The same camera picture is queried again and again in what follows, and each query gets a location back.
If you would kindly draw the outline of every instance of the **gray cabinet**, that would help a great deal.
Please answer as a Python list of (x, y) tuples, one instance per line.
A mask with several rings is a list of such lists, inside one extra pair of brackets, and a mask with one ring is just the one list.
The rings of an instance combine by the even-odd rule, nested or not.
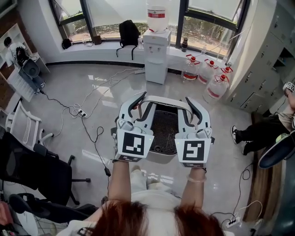
[(252, 95), (241, 105), (241, 109), (247, 112), (264, 113), (267, 110), (267, 104), (264, 97), (252, 93)]
[(269, 31), (249, 69), (226, 103), (247, 112), (264, 113), (283, 96), (283, 81), (295, 68), (293, 17), (277, 4)]

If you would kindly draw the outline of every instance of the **black pants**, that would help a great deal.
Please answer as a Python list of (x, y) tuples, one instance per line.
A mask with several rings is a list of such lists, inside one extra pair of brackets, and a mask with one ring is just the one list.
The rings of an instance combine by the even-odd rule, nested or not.
[(271, 145), (276, 138), (289, 131), (278, 119), (278, 115), (264, 118), (262, 121), (249, 126), (246, 130), (238, 130), (236, 142), (252, 141), (245, 146), (244, 152), (255, 152)]

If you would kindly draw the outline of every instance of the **person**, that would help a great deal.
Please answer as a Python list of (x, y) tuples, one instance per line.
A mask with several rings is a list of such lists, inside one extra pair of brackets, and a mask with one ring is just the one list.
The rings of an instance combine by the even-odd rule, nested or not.
[(233, 141), (238, 144), (245, 141), (242, 154), (255, 152), (271, 145), (276, 138), (292, 131), (292, 119), (295, 113), (295, 97), (287, 88), (284, 92), (288, 105), (282, 113), (263, 118), (260, 122), (250, 125), (245, 130), (238, 130), (235, 125), (230, 129)]
[(15, 65), (19, 75), (29, 84), (29, 86), (34, 90), (34, 94), (40, 93), (40, 89), (45, 86), (45, 81), (42, 80), (39, 76), (36, 76), (34, 78), (27, 75), (27, 73), (23, 70), (22, 67), (20, 67), (17, 63), (16, 59), (16, 49), (18, 47), (21, 47), (25, 49), (25, 45), (18, 43), (12, 43), (12, 40), (10, 37), (7, 37), (4, 40), (4, 46), (8, 48), (8, 52), (5, 55), (7, 66)]
[(202, 211), (205, 170), (192, 168), (182, 198), (162, 183), (147, 183), (139, 166), (113, 164), (108, 201), (84, 221), (73, 220), (58, 236), (223, 236), (218, 220)]

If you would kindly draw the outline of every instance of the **window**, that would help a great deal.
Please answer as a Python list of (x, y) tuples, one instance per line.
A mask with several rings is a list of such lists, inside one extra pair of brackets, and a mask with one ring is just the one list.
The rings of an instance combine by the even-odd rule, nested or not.
[(234, 32), (225, 27), (192, 17), (184, 17), (181, 41), (186, 37), (188, 45), (206, 47), (207, 51), (225, 56), (230, 48)]
[(62, 37), (73, 43), (91, 40), (80, 0), (50, 0), (55, 21)]
[[(49, 0), (63, 38), (73, 42), (120, 41), (119, 24), (131, 19), (143, 34), (148, 29), (146, 0)], [(211, 56), (231, 55), (246, 18), (250, 0), (171, 0), (171, 42), (190, 50), (206, 47)]]
[(85, 19), (63, 25), (66, 35), (73, 42), (87, 42), (91, 40)]

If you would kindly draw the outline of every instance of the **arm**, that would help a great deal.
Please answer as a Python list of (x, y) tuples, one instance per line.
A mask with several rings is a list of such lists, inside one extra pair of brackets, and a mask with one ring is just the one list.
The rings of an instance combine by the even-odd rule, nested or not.
[(131, 201), (128, 161), (116, 161), (114, 163), (108, 198), (109, 200)]
[[(205, 171), (201, 168), (192, 168), (189, 177), (194, 180), (204, 180)], [(180, 206), (195, 206), (202, 208), (204, 200), (204, 183), (187, 181)]]
[(295, 97), (288, 88), (285, 90), (285, 95), (288, 98), (288, 102), (290, 104), (291, 109), (295, 111)]

